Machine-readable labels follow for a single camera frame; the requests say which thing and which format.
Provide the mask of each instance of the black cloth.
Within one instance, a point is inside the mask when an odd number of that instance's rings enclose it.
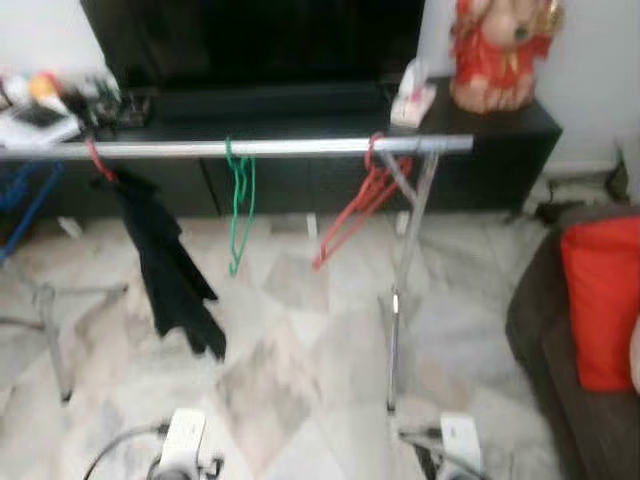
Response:
[[[194,353],[204,353],[209,347],[223,360],[225,334],[203,304],[203,299],[217,300],[218,296],[180,243],[178,222],[158,201],[155,185],[123,169],[116,174],[118,181],[110,185],[140,256],[158,334],[163,337],[181,327]]]

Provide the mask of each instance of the sofa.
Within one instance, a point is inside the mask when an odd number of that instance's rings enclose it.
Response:
[[[640,480],[640,395],[595,393],[578,383],[562,233],[570,226],[640,214],[640,207],[566,212],[536,251],[507,314],[507,337],[554,433],[565,477]]]

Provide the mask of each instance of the red cushion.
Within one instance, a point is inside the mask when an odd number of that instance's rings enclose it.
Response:
[[[562,257],[581,385],[631,389],[629,346],[640,311],[640,217],[569,228]]]

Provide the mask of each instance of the tile floor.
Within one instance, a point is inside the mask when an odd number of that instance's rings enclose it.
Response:
[[[321,222],[321,234],[328,221]],[[75,390],[61,406],[38,332],[0,328],[0,479],[81,478],[119,431],[203,410],[203,458],[221,453],[222,479],[375,480],[421,476],[398,426],[474,415],[496,480],[560,478],[547,424],[505,335],[511,292],[544,235],[500,216],[429,216],[410,272],[402,330],[401,396],[385,409],[389,292],[402,242],[377,216],[321,271],[303,217],[258,218],[236,278],[227,274],[228,221],[183,220],[183,243],[217,291],[210,305],[227,358],[194,357],[180,332],[160,340],[137,256],[118,220],[79,240],[40,225],[14,255],[39,280],[64,285],[126,281],[119,299],[61,299],[61,342]],[[31,315],[29,298],[0,276],[0,311]],[[143,478],[159,440],[117,449],[95,478]]]

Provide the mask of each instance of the television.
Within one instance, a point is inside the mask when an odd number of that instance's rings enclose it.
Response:
[[[397,81],[424,0],[82,0],[123,89]]]

